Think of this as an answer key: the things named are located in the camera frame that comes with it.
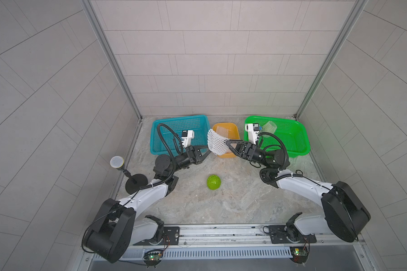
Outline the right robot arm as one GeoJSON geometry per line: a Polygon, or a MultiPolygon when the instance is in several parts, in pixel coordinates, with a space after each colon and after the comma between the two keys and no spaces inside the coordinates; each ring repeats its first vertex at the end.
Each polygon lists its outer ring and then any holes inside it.
{"type": "Polygon", "coordinates": [[[285,144],[274,134],[266,135],[278,142],[276,150],[262,149],[260,141],[227,140],[226,145],[237,157],[262,165],[260,178],[265,184],[303,196],[323,210],[317,215],[302,212],[293,215],[284,228],[286,238],[298,243],[305,236],[334,234],[345,242],[357,240],[371,215],[352,188],[342,181],[335,184],[319,182],[305,177],[300,171],[292,172],[288,169],[285,144]]]}

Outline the white foam net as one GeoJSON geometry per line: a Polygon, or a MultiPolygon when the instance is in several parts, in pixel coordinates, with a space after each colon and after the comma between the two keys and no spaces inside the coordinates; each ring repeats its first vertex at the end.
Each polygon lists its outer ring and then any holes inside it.
{"type": "Polygon", "coordinates": [[[262,126],[261,132],[274,134],[277,130],[277,125],[273,121],[268,121],[262,126]]]}
{"type": "Polygon", "coordinates": [[[224,127],[216,127],[216,130],[208,131],[208,148],[214,154],[221,156],[230,151],[227,141],[228,130],[224,127]]]}

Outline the green custard apple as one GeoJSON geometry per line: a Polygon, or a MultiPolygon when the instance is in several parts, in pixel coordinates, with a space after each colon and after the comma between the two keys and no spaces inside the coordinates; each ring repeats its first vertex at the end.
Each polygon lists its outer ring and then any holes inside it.
{"type": "Polygon", "coordinates": [[[221,179],[217,175],[211,175],[207,179],[207,187],[210,190],[217,190],[221,186],[221,179]]]}

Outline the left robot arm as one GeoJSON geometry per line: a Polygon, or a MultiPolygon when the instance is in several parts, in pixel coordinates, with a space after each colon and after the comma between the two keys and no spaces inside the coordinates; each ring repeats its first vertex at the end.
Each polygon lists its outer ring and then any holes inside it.
{"type": "Polygon", "coordinates": [[[97,254],[110,263],[117,262],[129,245],[141,241],[159,243],[163,240],[164,222],[152,215],[141,217],[151,205],[168,196],[175,189],[179,178],[175,173],[188,169],[192,164],[201,164],[211,153],[207,146],[193,146],[193,130],[175,133],[164,123],[157,125],[158,136],[166,145],[161,129],[166,128],[173,136],[177,156],[168,149],[167,154],[156,158],[153,168],[155,175],[149,181],[143,174],[132,175],[125,168],[125,160],[120,156],[111,158],[110,165],[124,173],[128,178],[126,191],[128,197],[118,201],[107,199],[101,205],[94,221],[84,232],[81,248],[89,254],[97,254]]]}

